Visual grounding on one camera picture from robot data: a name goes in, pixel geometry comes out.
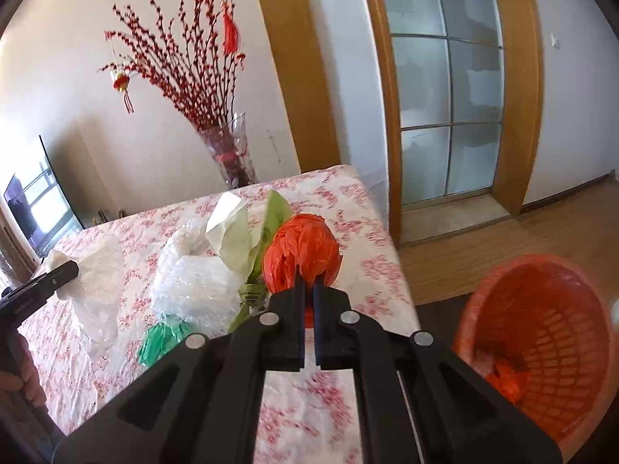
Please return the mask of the operator left hand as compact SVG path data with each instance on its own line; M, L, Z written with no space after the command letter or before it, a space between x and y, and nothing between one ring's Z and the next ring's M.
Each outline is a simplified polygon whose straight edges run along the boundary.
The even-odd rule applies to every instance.
M23 357L19 362L19 374L2 370L0 372L1 390L8 392L24 390L25 397L31 401L32 405L39 408L45 405L46 395L41 386L38 369L29 352L28 342L23 335L19 334L18 337L23 351Z

